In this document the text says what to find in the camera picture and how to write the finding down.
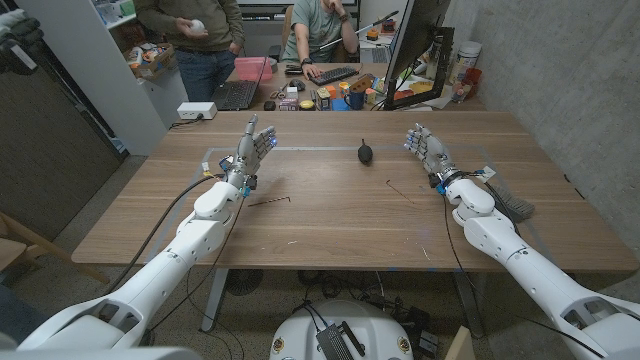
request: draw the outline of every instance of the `jeans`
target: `jeans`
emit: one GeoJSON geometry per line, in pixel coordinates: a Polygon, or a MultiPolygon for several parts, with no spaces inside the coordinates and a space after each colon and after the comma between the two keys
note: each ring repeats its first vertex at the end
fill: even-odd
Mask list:
{"type": "Polygon", "coordinates": [[[213,93],[235,68],[237,55],[229,50],[211,54],[176,50],[180,76],[190,102],[211,101],[213,93]]]}

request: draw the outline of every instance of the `person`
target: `person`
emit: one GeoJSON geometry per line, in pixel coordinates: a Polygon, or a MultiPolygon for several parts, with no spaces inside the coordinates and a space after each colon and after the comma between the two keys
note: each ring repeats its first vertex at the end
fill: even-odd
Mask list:
{"type": "Polygon", "coordinates": [[[165,33],[176,49],[189,101],[211,101],[233,69],[244,44],[242,13],[236,0],[135,0],[138,20],[165,33]],[[191,29],[200,20],[203,33],[191,29]]]}
{"type": "Polygon", "coordinates": [[[314,63],[331,61],[331,54],[338,46],[320,50],[322,45],[342,37],[347,52],[353,54],[358,50],[358,36],[350,19],[342,0],[296,1],[282,61],[300,62],[307,80],[309,76],[319,76],[322,71],[314,63]]]}

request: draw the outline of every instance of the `floor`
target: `floor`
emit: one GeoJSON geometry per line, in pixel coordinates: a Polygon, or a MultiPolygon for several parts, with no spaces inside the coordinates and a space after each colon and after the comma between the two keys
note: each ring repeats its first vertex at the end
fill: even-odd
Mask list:
{"type": "MultiPolygon", "coordinates": [[[[62,248],[73,251],[128,180],[144,162],[144,157],[130,156],[78,213],[64,231],[54,240],[62,248]]],[[[101,295],[106,286],[82,276],[54,257],[38,259],[40,269],[30,270],[10,279],[9,286],[22,301],[51,316],[72,304],[101,295]]],[[[100,267],[99,270],[114,279],[122,268],[100,267]]],[[[196,268],[191,284],[200,281],[207,269],[196,268]]],[[[375,273],[332,272],[336,276],[377,284],[375,273]]],[[[465,323],[463,310],[453,286],[451,274],[419,272],[383,272],[385,297],[393,300],[400,296],[405,307],[416,306],[431,315],[429,331],[439,338],[438,356],[443,359],[455,333],[465,323]]],[[[571,359],[562,340],[547,330],[518,320],[511,312],[545,321],[544,314],[526,296],[507,274],[491,274],[485,288],[490,303],[484,303],[483,319],[489,336],[474,340],[477,359],[571,359]],[[498,310],[492,304],[501,307],[498,310]]],[[[626,300],[640,302],[640,275],[578,276],[578,281],[595,290],[626,300]]],[[[208,294],[207,280],[194,300],[203,308],[208,294]]],[[[246,296],[225,296],[220,325],[210,333],[198,331],[202,316],[185,302],[155,330],[155,345],[181,346],[195,350],[205,359],[265,359],[278,326],[301,303],[306,287],[299,283],[295,271],[265,271],[261,285],[246,296]]],[[[152,319],[157,323],[170,311],[186,292],[183,281],[152,319]]],[[[340,298],[350,297],[343,290],[340,298]]],[[[319,289],[312,288],[309,298],[323,299],[319,289]]]]}

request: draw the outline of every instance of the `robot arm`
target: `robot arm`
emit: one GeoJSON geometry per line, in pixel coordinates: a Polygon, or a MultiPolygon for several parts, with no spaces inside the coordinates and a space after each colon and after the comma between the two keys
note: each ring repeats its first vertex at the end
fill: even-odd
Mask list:
{"type": "Polygon", "coordinates": [[[253,135],[253,116],[223,181],[200,196],[171,243],[115,292],[73,305],[51,317],[21,350],[126,349],[138,345],[151,317],[196,261],[224,242],[233,223],[230,206],[248,195],[260,161],[275,146],[275,129],[253,135]]]}
{"type": "MultiPolygon", "coordinates": [[[[416,124],[405,147],[424,163],[430,185],[458,205],[453,218],[464,228],[467,241],[504,266],[558,330],[605,358],[640,351],[640,305],[580,286],[531,248],[509,218],[494,208],[491,195],[455,167],[428,129],[416,124]]],[[[578,359],[600,358],[568,337],[563,340],[578,359]]]]}

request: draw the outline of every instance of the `hand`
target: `hand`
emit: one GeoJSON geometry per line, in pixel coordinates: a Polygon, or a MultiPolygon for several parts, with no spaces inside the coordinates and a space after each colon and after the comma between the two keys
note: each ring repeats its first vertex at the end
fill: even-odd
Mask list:
{"type": "Polygon", "coordinates": [[[242,49],[242,46],[232,42],[231,45],[229,45],[229,51],[232,52],[234,55],[238,56],[240,55],[240,49],[242,49]]]}
{"type": "Polygon", "coordinates": [[[189,39],[204,39],[209,36],[209,32],[205,30],[201,34],[196,34],[191,30],[191,20],[176,18],[176,28],[189,39]]]}
{"type": "Polygon", "coordinates": [[[342,16],[347,13],[344,10],[344,6],[342,6],[342,0],[329,0],[329,8],[335,11],[338,16],[342,16]]]}
{"type": "Polygon", "coordinates": [[[318,69],[318,67],[313,64],[302,65],[302,73],[304,74],[304,77],[307,80],[309,80],[309,77],[318,77],[323,72],[324,71],[318,69]]]}

